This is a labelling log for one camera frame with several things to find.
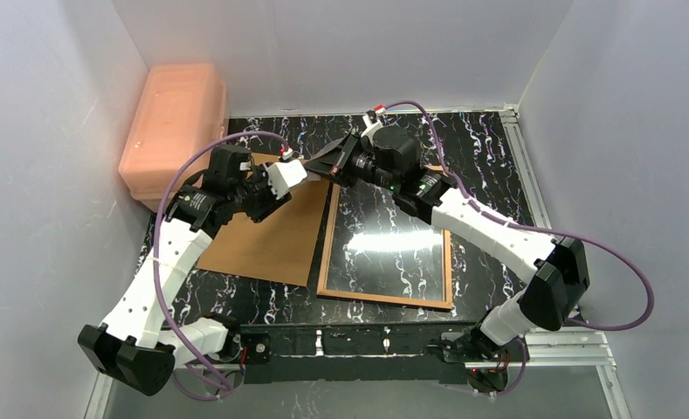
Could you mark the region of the brown fibreboard backing board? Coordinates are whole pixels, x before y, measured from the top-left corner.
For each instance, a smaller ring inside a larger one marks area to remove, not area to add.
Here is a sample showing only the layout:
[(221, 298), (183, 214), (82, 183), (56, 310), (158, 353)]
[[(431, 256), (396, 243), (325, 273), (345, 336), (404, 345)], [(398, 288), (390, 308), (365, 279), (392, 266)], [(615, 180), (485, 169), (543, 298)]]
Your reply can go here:
[[(251, 153), (254, 163), (281, 162), (271, 155)], [(198, 267), (223, 274), (303, 286), (315, 253), (329, 184), (315, 175), (295, 186), (292, 200), (264, 221), (254, 223), (237, 213), (227, 224), (208, 216), (203, 230), (212, 238)]]

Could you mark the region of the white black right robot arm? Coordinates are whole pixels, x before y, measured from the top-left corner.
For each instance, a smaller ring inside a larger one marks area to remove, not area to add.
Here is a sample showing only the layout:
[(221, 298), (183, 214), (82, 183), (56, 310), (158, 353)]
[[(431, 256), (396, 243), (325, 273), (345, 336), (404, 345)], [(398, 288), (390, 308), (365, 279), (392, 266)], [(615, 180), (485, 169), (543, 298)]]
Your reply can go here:
[(525, 283), (469, 332), (468, 343), (485, 352), (495, 352), (536, 328), (559, 330), (589, 288), (580, 240), (522, 230), (510, 218), (464, 196), (455, 179), (422, 162), (420, 145), (400, 127), (347, 134), (327, 144), (304, 167), (342, 187), (366, 182), (389, 190), (401, 211), (462, 237)]

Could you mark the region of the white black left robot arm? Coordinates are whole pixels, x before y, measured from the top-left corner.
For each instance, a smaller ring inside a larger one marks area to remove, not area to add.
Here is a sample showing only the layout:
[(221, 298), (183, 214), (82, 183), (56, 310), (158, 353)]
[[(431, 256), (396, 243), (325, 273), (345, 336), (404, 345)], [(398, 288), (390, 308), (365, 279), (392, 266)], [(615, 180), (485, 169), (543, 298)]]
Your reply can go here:
[(169, 305), (223, 226), (236, 214), (263, 221), (306, 178), (290, 150), (278, 162), (257, 164), (246, 148), (215, 147), (208, 168), (189, 176), (157, 217), (160, 236), (120, 301), (97, 326), (79, 333), (78, 344), (95, 368), (155, 395), (179, 367), (226, 351), (239, 336), (232, 318), (207, 314), (171, 326)]

